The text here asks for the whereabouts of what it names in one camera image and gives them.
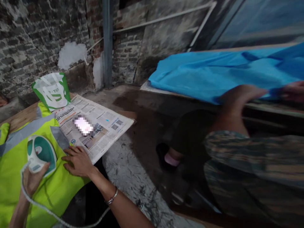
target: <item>newspaper page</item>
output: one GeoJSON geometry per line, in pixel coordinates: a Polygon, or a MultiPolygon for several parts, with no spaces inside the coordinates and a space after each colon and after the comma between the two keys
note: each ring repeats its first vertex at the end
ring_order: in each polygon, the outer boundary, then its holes
{"type": "Polygon", "coordinates": [[[76,95],[69,105],[55,111],[61,131],[74,146],[82,146],[95,164],[134,123],[104,106],[76,95]],[[95,125],[94,136],[82,136],[73,124],[74,115],[85,115],[95,125]]]}

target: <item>silver bracelet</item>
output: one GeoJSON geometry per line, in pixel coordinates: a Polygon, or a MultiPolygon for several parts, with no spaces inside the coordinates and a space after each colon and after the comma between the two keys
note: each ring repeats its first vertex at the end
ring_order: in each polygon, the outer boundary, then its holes
{"type": "Polygon", "coordinates": [[[107,205],[110,205],[110,204],[113,202],[114,198],[117,196],[117,194],[118,194],[118,188],[116,187],[115,195],[114,195],[108,202],[106,202],[106,201],[104,201],[104,202],[105,202],[107,205]]]}

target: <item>brick wall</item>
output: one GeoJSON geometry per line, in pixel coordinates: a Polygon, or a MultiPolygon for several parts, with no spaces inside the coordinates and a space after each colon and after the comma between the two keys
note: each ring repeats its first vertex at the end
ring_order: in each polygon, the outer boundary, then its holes
{"type": "Polygon", "coordinates": [[[58,53],[66,42],[89,46],[86,5],[85,0],[9,2],[0,0],[0,88],[7,98],[27,101],[35,79],[59,71],[58,53]]]}
{"type": "MultiPolygon", "coordinates": [[[[209,0],[142,0],[121,10],[116,7],[114,30],[165,17],[207,2],[209,0]]],[[[153,73],[160,60],[187,50],[205,14],[206,11],[199,10],[114,34],[113,81],[141,85],[153,73]]]]}
{"type": "MultiPolygon", "coordinates": [[[[119,9],[119,0],[113,1],[113,30],[116,30],[181,12],[209,0],[136,0],[124,9],[119,9]]],[[[31,84],[42,75],[60,71],[59,51],[66,42],[75,41],[90,48],[103,37],[102,0],[9,2],[0,0],[0,89],[7,98],[19,96],[31,104],[37,99],[31,84]]],[[[113,81],[140,85],[155,70],[159,60],[187,49],[205,12],[115,33],[113,81]]],[[[89,53],[89,66],[81,62],[71,66],[66,72],[71,88],[88,84],[94,90],[92,66],[102,51],[103,41],[89,53]]]]}
{"type": "MultiPolygon", "coordinates": [[[[103,37],[102,0],[86,0],[87,20],[90,32],[90,46],[103,37]]],[[[103,41],[91,51],[93,58],[98,58],[103,51],[103,41]]]]}

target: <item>gray reflective strip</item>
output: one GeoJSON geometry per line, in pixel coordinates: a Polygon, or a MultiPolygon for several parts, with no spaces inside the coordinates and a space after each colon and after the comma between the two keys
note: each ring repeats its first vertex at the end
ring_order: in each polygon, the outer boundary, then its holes
{"type": "Polygon", "coordinates": [[[39,106],[37,106],[37,109],[36,109],[36,119],[40,119],[42,118],[42,112],[41,112],[41,109],[39,106]]]}
{"type": "Polygon", "coordinates": [[[41,128],[44,123],[54,118],[55,118],[55,113],[52,113],[49,116],[30,122],[24,128],[14,132],[13,136],[10,135],[10,137],[7,139],[5,144],[0,145],[0,157],[3,156],[8,151],[10,151],[11,149],[13,149],[22,140],[26,139],[31,134],[38,131],[38,129],[41,128]]]}
{"type": "Polygon", "coordinates": [[[62,150],[69,148],[69,141],[60,130],[60,127],[51,126],[51,132],[62,150]]]}

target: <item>shoe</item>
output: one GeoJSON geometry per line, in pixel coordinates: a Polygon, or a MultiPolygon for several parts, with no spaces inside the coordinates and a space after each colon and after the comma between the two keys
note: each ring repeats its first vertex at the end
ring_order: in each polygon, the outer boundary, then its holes
{"type": "Polygon", "coordinates": [[[172,166],[165,161],[165,155],[169,151],[169,146],[165,143],[160,143],[156,146],[156,153],[158,155],[158,160],[159,160],[159,165],[161,168],[165,171],[168,171],[170,173],[174,173],[176,170],[177,166],[172,166]]]}

